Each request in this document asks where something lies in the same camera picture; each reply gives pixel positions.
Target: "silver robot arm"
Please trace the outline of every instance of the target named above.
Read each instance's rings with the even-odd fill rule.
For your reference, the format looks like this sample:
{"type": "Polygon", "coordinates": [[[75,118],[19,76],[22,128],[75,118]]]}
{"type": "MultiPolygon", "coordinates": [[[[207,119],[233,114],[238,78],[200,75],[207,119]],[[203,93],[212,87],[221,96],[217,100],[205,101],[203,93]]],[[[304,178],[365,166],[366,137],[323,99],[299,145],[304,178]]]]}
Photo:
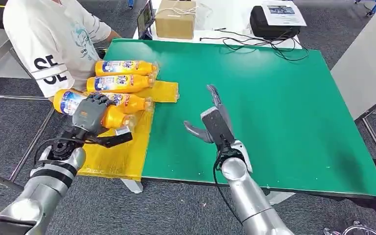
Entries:
{"type": "Polygon", "coordinates": [[[31,171],[22,193],[0,212],[0,234],[45,234],[58,203],[86,160],[81,147],[64,161],[50,160],[50,152],[51,146],[42,153],[41,165],[31,171]]]}
{"type": "Polygon", "coordinates": [[[218,156],[214,171],[219,166],[227,179],[238,214],[236,217],[248,235],[293,235],[251,178],[253,170],[247,150],[233,136],[230,118],[217,89],[213,85],[207,88],[214,106],[201,114],[206,129],[193,127],[188,121],[184,125],[189,133],[204,142],[216,144],[218,156]]]}
{"type": "Polygon", "coordinates": [[[221,167],[230,185],[235,210],[248,235],[292,235],[263,191],[250,177],[245,162],[228,158],[221,167]]]}
{"type": "Polygon", "coordinates": [[[109,148],[132,139],[128,127],[116,130],[116,136],[96,137],[104,131],[101,120],[111,104],[112,101],[103,95],[90,95],[81,101],[74,113],[73,127],[64,131],[61,138],[44,142],[51,141],[52,144],[41,154],[24,190],[0,212],[0,235],[45,234],[58,203],[86,161],[82,146],[96,143],[109,148]]]}

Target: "table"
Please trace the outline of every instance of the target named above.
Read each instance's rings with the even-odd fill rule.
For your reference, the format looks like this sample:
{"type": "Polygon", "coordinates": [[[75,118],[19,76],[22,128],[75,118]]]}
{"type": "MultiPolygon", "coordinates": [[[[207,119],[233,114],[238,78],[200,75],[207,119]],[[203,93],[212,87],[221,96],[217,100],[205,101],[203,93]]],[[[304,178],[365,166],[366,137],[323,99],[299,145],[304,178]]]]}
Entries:
{"type": "Polygon", "coordinates": [[[214,84],[261,187],[376,197],[375,165],[319,51],[291,63],[265,47],[115,39],[105,58],[157,61],[158,78],[179,83],[176,104],[156,105],[143,178],[213,183],[215,146],[183,121],[202,126],[214,84]]]}
{"type": "Polygon", "coordinates": [[[356,121],[363,121],[376,144],[367,117],[376,114],[376,13],[331,70],[356,121]]]}
{"type": "MultiPolygon", "coordinates": [[[[245,40],[247,37],[238,36],[234,34],[223,33],[215,31],[219,28],[227,28],[227,31],[237,32],[243,35],[254,37],[250,30],[249,20],[250,12],[254,6],[261,5],[262,0],[196,0],[197,10],[196,24],[194,29],[194,38],[192,40],[173,39],[173,38],[159,38],[156,35],[155,24],[151,26],[153,40],[168,41],[168,42],[189,42],[189,43],[213,43],[223,44],[222,40],[202,40],[200,38],[210,37],[232,37],[238,40],[245,40]]],[[[153,9],[158,9],[161,0],[152,0],[153,9]]],[[[138,39],[138,29],[136,28],[133,39],[138,39]]],[[[239,45],[239,43],[231,41],[230,44],[239,45]]],[[[302,47],[293,42],[292,39],[285,40],[277,45],[282,48],[298,48],[302,47]]]]}

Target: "laptop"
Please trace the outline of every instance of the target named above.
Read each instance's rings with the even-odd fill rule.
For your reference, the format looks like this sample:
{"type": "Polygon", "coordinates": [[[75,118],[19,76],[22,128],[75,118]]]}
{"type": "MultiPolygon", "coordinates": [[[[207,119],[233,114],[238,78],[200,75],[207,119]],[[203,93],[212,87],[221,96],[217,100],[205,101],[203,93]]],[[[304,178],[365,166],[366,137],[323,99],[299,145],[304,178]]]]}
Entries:
{"type": "Polygon", "coordinates": [[[145,7],[139,13],[137,21],[139,39],[152,40],[152,36],[149,33],[149,28],[155,21],[155,15],[153,13],[151,0],[146,3],[145,7]]]}

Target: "green table surface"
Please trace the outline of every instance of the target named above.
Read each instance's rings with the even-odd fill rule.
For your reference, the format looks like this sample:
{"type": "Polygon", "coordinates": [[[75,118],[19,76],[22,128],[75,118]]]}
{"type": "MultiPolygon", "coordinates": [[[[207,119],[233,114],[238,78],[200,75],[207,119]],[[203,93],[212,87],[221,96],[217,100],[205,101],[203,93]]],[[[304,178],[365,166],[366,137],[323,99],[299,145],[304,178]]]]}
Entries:
{"type": "Polygon", "coordinates": [[[183,121],[204,126],[214,84],[261,187],[376,196],[376,167],[319,51],[289,62],[266,47],[115,39],[105,59],[157,62],[159,80],[179,83],[177,103],[156,104],[142,177],[213,182],[216,147],[183,121]]]}

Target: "yellow mat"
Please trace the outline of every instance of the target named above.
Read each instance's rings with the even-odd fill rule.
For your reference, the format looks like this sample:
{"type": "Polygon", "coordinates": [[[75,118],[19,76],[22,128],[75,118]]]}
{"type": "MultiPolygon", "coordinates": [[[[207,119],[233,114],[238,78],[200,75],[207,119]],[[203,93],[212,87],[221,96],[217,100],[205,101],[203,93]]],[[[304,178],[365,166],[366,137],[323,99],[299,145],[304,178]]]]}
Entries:
{"type": "MultiPolygon", "coordinates": [[[[175,103],[178,98],[178,83],[155,81],[153,88],[136,93],[140,97],[152,97],[155,102],[175,103]]],[[[85,144],[86,162],[79,170],[79,175],[106,178],[125,178],[141,180],[146,150],[149,143],[154,112],[136,113],[139,122],[132,133],[133,140],[112,148],[100,145],[85,144]]],[[[100,136],[113,136],[109,130],[100,136]]]]}

